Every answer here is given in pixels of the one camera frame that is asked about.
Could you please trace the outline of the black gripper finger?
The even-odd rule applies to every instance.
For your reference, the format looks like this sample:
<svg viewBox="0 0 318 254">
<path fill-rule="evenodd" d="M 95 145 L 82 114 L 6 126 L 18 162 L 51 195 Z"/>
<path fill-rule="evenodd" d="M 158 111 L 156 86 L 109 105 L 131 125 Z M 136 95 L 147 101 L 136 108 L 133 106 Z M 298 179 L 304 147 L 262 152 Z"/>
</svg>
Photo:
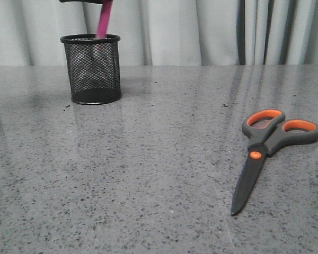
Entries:
<svg viewBox="0 0 318 254">
<path fill-rule="evenodd" d="M 67 2 L 82 2 L 82 3 L 92 3 L 92 4 L 104 4 L 106 0 L 59 0 L 61 3 Z"/>
</svg>

